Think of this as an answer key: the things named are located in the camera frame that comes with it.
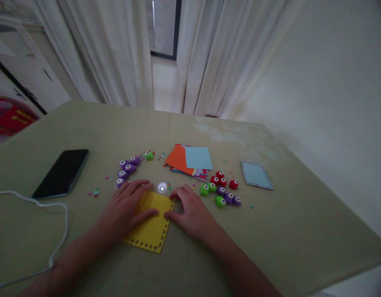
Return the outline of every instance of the white curtain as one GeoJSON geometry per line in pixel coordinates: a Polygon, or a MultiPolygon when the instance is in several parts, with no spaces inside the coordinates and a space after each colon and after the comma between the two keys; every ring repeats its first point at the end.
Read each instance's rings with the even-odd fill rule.
{"type": "Polygon", "coordinates": [[[83,100],[154,107],[143,0],[35,0],[34,9],[83,100]]]}
{"type": "Polygon", "coordinates": [[[288,1],[185,1],[172,111],[231,118],[288,1]]]}

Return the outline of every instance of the light blue paper card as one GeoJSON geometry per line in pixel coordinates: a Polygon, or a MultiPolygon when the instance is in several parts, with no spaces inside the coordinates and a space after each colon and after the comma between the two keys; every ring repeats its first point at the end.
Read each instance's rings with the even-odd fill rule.
{"type": "Polygon", "coordinates": [[[186,166],[195,169],[213,169],[208,148],[186,146],[186,166]]]}
{"type": "Polygon", "coordinates": [[[247,184],[272,190],[273,186],[263,166],[241,161],[244,179],[247,184]]]}

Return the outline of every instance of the charging cable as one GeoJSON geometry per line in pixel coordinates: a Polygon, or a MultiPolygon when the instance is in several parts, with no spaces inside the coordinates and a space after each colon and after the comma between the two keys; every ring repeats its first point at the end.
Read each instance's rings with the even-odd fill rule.
{"type": "Polygon", "coordinates": [[[12,280],[12,281],[9,281],[9,282],[6,282],[6,283],[2,283],[2,284],[0,284],[0,289],[6,287],[8,285],[12,285],[12,284],[15,284],[15,283],[19,283],[19,282],[25,281],[25,280],[30,279],[30,278],[34,278],[35,276],[43,274],[43,273],[49,271],[51,268],[53,268],[53,266],[54,266],[54,256],[57,253],[57,251],[59,250],[59,248],[61,247],[61,245],[64,243],[64,241],[66,239],[66,236],[68,235],[68,207],[66,206],[66,204],[64,204],[64,203],[41,204],[36,199],[22,196],[21,194],[18,194],[15,191],[1,191],[0,195],[2,195],[2,194],[13,194],[13,195],[17,196],[18,198],[20,198],[22,200],[25,200],[25,201],[28,201],[28,202],[33,202],[37,206],[40,206],[40,207],[62,206],[65,209],[65,232],[64,232],[64,236],[62,236],[61,242],[59,243],[57,248],[54,250],[54,252],[50,256],[49,267],[48,268],[46,268],[44,270],[41,270],[39,272],[36,272],[34,274],[31,274],[29,276],[24,276],[24,277],[16,279],[16,280],[12,280]]]}

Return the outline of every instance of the window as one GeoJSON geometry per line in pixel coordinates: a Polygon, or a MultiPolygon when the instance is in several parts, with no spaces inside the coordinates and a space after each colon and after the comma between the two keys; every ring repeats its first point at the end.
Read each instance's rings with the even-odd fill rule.
{"type": "Polygon", "coordinates": [[[182,0],[146,0],[150,54],[177,60],[182,0]]]}

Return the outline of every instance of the smartphone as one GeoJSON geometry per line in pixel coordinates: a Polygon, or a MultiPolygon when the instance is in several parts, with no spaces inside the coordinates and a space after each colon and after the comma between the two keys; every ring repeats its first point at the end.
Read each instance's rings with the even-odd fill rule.
{"type": "Polygon", "coordinates": [[[62,196],[70,192],[89,154],[89,150],[64,151],[33,193],[32,198],[62,196]]]}

